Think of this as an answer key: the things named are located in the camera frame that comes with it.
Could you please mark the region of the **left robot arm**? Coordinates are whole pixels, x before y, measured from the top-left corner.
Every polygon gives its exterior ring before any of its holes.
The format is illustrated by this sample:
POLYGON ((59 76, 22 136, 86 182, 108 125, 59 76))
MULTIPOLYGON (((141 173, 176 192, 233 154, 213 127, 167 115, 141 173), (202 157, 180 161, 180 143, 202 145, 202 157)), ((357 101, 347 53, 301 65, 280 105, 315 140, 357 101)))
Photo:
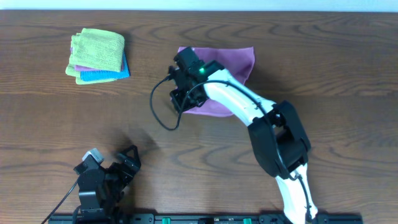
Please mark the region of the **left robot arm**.
POLYGON ((93 148, 74 168, 78 174, 80 216, 73 214, 73 223, 129 223, 130 216, 118 207, 123 190, 141 168, 137 147, 132 145, 117 154, 119 162, 108 168, 101 166, 103 155, 93 148))

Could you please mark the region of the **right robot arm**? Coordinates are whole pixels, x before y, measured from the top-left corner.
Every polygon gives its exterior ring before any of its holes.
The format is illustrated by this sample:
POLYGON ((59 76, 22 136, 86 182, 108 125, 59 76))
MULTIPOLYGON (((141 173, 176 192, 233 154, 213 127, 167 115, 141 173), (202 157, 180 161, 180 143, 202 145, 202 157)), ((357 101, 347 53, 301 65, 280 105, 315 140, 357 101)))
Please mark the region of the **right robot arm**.
POLYGON ((309 138, 291 103, 267 100, 240 83, 216 60, 204 62, 186 47, 169 68, 176 84, 171 91, 178 113, 213 100, 248 128, 253 153, 261 168, 275 178, 291 223, 313 223, 318 213, 308 186, 309 138))

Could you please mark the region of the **purple microfibre cloth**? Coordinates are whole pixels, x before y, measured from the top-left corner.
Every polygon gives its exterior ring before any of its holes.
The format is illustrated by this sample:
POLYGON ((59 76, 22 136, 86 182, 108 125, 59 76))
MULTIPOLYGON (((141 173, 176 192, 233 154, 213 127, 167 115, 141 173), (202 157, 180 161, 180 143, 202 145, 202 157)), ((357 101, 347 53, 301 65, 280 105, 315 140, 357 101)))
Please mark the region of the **purple microfibre cloth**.
MULTIPOLYGON (((180 47, 178 53, 186 47, 180 47)), ((192 47, 200 60, 205 64, 201 67, 200 72, 206 78, 214 72, 226 69, 240 83, 244 84, 252 72, 255 62, 254 49, 252 47, 243 49, 213 49, 206 47, 192 47)), ((188 94, 199 86, 194 86, 188 94)), ((232 116, 232 112, 222 104, 207 99, 201 107, 194 107, 184 113, 228 117, 232 116)))

